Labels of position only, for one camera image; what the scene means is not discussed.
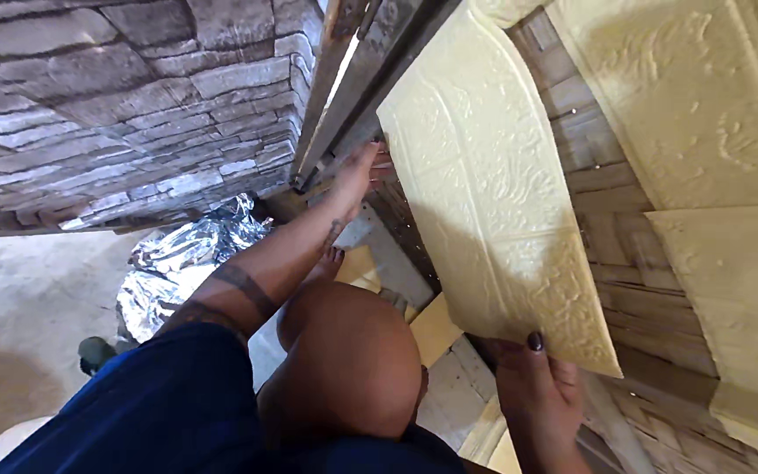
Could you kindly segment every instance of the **leg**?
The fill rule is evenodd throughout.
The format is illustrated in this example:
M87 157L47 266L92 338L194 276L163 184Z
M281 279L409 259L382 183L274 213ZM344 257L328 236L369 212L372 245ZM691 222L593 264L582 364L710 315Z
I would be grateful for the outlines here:
M414 336L391 304L316 280L290 301L279 335L288 357L258 395L272 444L402 435L423 374Z

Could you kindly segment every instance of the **tattoo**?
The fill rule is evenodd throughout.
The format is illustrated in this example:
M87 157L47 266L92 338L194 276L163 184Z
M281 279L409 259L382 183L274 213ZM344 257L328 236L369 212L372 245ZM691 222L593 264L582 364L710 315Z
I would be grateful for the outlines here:
M265 294L260 287L240 266L221 265L212 273L217 279L235 286L254 303L259 314L264 317L271 317L278 309L271 298Z
M329 229L326 240L323 241L323 251L326 251L333 243L335 243L335 239L338 239L338 236L341 235L343 228L346 226L347 224L341 219L332 219L332 227Z
M160 327L160 330L158 330L157 334L154 336L164 334L187 322L212 322L226 327L237 335L243 336L244 334L242 329L236 324L236 320L225 315L218 309L212 309L199 301L187 301L180 307L180 309L174 311L174 314L168 318L165 324Z

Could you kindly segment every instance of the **dark nail polish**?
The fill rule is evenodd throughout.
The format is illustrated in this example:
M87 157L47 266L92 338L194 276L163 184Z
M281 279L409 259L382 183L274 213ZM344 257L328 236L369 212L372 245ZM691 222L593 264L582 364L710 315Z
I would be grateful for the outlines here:
M528 348L534 352L542 351L542 334L539 330L528 335Z

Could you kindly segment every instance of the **aluminum foil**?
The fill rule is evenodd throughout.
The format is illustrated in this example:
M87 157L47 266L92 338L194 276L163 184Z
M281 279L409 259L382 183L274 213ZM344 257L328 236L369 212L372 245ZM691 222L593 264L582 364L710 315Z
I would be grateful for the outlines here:
M253 208L254 201L241 194L194 222L170 233L157 230L136 244L128 261L134 270L116 297L126 329L120 337L151 339L218 265L265 237L271 219L257 221Z

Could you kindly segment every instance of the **stacked stone pattern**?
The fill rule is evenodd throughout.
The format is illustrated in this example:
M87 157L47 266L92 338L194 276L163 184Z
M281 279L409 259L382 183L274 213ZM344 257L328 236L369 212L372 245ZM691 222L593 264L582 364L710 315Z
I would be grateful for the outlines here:
M203 212L286 182L315 0L0 3L0 230Z

